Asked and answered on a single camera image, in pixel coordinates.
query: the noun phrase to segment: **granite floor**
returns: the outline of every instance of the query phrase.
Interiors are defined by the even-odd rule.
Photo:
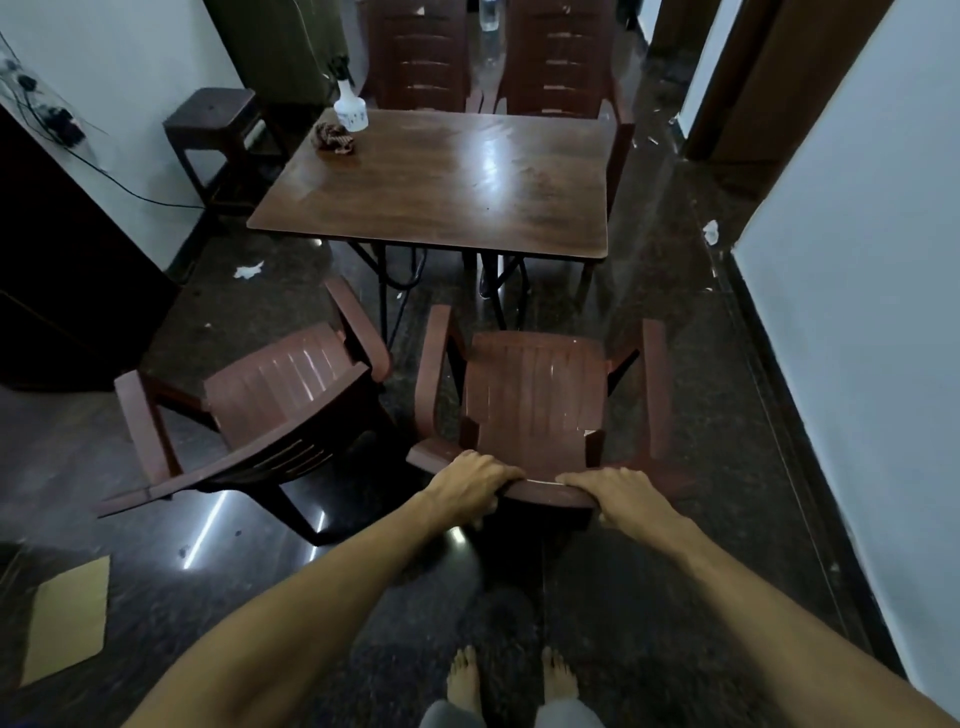
[[[524,325],[615,346],[642,317],[663,319],[674,456],[699,484],[683,509],[722,547],[863,645],[809,493],[784,465],[756,356],[711,264],[716,253],[702,241],[701,227],[714,218],[723,241],[733,241],[754,204],[678,160],[667,131],[677,89],[632,47],[620,62],[621,78],[638,85],[637,128],[610,221],[610,258],[586,292],[578,266],[530,262]],[[233,277],[237,266],[261,260],[261,275]],[[394,252],[392,265],[402,274],[406,255]],[[331,273],[345,276],[375,314],[374,275],[345,244],[231,226],[205,248],[145,369],[199,392],[203,378],[230,361],[325,318],[319,283]],[[514,279],[505,293],[508,317],[516,315],[517,294]],[[451,303],[467,336],[495,328],[460,256],[431,253],[383,396],[401,426],[409,424],[433,303]],[[643,420],[635,374],[610,402],[610,459],[630,454]],[[451,407],[442,417],[447,430],[455,426]],[[224,451],[216,435],[192,423],[171,416],[168,425],[187,468]],[[204,631],[324,553],[235,493],[183,493],[95,521],[91,504],[143,482],[110,394],[0,390],[0,432],[0,722],[119,725]],[[291,497],[311,518],[323,515],[327,527],[375,519],[423,484],[404,464],[375,454],[373,439],[360,441],[344,459],[291,484]],[[112,559],[104,651],[17,689],[36,586],[104,554]],[[480,655],[490,726],[532,724],[545,644],[563,652],[582,697],[611,728],[782,724],[750,665],[672,565],[595,525],[571,530],[519,505],[502,507],[465,543],[444,537],[430,545],[384,594],[299,724],[414,726],[441,696],[449,660],[467,643]]]

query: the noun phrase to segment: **water bottle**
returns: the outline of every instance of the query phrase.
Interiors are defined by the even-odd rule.
[[[480,0],[480,30],[495,31],[500,27],[500,9],[497,0]]]

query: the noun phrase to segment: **brown stool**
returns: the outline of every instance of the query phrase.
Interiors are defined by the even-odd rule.
[[[247,149],[244,140],[261,119],[279,154]],[[221,214],[252,211],[270,186],[261,168],[278,165],[282,169],[290,160],[279,130],[248,88],[201,88],[163,122],[163,130],[207,209]],[[188,149],[216,150],[227,163],[204,184],[187,158]]]

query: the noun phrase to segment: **white wall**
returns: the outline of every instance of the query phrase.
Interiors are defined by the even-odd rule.
[[[957,28],[895,2],[734,255],[904,666],[960,717]]]
[[[649,43],[653,40],[654,29],[657,27],[657,16],[660,14],[661,0],[643,0],[640,5],[640,13],[636,17],[636,22],[640,26],[640,32]]]
[[[727,44],[727,37],[730,35],[733,22],[736,20],[742,4],[743,0],[721,0],[720,6],[717,8],[717,15],[713,17],[707,42],[704,43],[703,53],[700,55],[697,69],[693,72],[690,88],[686,92],[684,106],[677,114],[677,123],[680,125],[680,131],[684,133],[684,136],[689,136],[690,129],[693,128],[693,122],[700,111],[700,105],[704,102],[704,96],[707,94],[707,87],[713,77],[713,71],[717,67],[724,46]]]
[[[101,146],[113,177],[155,200],[201,203],[161,124],[197,88],[241,85],[203,0],[8,0],[0,5],[0,31],[25,66],[109,134]],[[13,105],[2,103],[22,123]],[[41,144],[150,260],[170,264],[199,210],[137,200]]]

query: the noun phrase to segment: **foot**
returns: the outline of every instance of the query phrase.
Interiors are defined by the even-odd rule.
[[[577,676],[564,662],[561,654],[551,647],[543,649],[543,705],[554,700],[580,697]]]
[[[480,668],[477,667],[477,651],[472,645],[457,650],[453,658],[450,674],[446,676],[446,699],[483,720],[480,712]]]

